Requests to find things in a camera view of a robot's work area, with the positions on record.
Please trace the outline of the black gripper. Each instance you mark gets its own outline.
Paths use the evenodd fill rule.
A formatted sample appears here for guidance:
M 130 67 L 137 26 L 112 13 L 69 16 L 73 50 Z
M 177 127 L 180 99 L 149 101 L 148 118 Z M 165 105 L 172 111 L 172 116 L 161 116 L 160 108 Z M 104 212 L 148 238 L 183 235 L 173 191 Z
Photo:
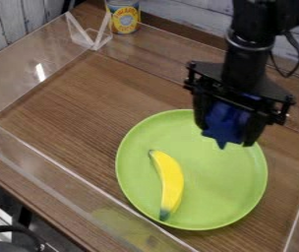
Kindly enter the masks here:
M 216 101 L 251 112 L 243 126 L 243 146 L 257 140 L 264 126 L 283 125 L 290 107 L 295 104 L 292 94 L 267 75 L 253 84 L 236 85 L 221 78 L 223 65 L 203 61 L 187 62 L 184 88 L 192 95 L 193 122 L 200 130 L 208 128 L 205 116 Z

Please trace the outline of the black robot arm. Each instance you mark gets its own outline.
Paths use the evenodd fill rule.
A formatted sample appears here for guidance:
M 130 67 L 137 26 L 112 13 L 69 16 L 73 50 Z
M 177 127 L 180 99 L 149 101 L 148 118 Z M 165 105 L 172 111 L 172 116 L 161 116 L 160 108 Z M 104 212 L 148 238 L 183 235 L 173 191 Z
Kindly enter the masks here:
M 232 0 L 223 63 L 189 61 L 184 88 L 192 95 L 193 121 L 217 147 L 249 147 L 265 126 L 286 122 L 295 97 L 265 75 L 275 38 L 299 51 L 299 0 Z

